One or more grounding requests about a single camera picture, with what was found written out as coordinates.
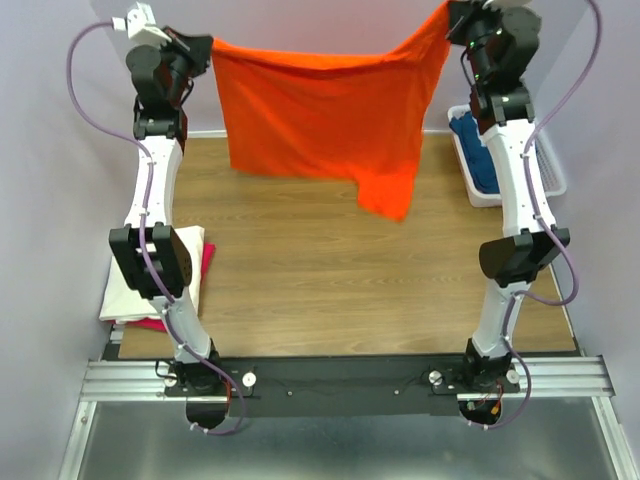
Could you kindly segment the orange t-shirt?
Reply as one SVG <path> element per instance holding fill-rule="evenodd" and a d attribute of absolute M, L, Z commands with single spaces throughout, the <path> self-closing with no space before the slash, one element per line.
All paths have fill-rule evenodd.
<path fill-rule="evenodd" d="M 451 43 L 449 2 L 393 50 L 337 55 L 211 49 L 230 165 L 272 177 L 349 181 L 395 222 L 410 209 L 423 123 Z"/>

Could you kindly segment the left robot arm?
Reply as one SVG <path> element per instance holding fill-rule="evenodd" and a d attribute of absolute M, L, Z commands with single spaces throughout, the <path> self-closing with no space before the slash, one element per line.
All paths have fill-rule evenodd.
<path fill-rule="evenodd" d="M 169 27 L 131 30 L 126 66 L 136 91 L 133 140 L 139 167 L 130 211 L 109 246 L 127 286 L 161 317 L 173 346 L 166 381 L 176 393 L 210 396 L 224 383 L 219 360 L 189 293 L 191 256 L 173 227 L 176 177 L 188 138 L 184 103 L 210 65 L 213 39 Z"/>

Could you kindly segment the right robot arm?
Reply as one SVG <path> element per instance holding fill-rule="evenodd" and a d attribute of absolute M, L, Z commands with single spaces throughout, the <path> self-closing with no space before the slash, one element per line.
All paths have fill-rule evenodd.
<path fill-rule="evenodd" d="M 463 47 L 473 78 L 470 111 L 496 171 L 503 234 L 479 249 L 487 290 L 479 326 L 455 380 L 479 391 L 506 378 L 511 336 L 539 272 L 570 241 L 546 202 L 524 73 L 539 47 L 541 19 L 523 1 L 451 1 L 448 40 Z"/>

